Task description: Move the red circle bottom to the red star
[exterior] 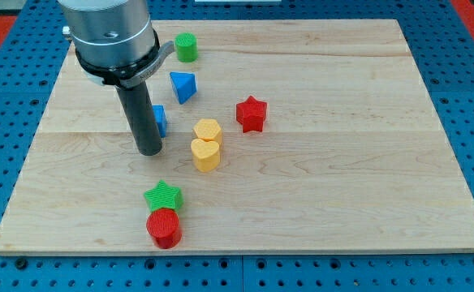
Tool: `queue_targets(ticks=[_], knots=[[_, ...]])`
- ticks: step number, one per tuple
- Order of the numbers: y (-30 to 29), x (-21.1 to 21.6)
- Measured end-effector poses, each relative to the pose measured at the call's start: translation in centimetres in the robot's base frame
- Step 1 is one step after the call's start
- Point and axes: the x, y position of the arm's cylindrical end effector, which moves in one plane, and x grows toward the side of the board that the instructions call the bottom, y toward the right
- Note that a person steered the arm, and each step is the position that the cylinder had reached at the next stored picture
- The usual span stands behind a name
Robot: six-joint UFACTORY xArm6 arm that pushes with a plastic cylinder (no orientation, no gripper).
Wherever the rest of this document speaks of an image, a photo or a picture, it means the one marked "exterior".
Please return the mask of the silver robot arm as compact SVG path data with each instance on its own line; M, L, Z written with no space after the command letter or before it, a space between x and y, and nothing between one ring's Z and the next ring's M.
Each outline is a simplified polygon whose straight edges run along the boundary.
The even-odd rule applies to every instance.
M106 85L134 88L156 73L175 51L161 43L145 0L59 0L62 31L75 45L80 65Z

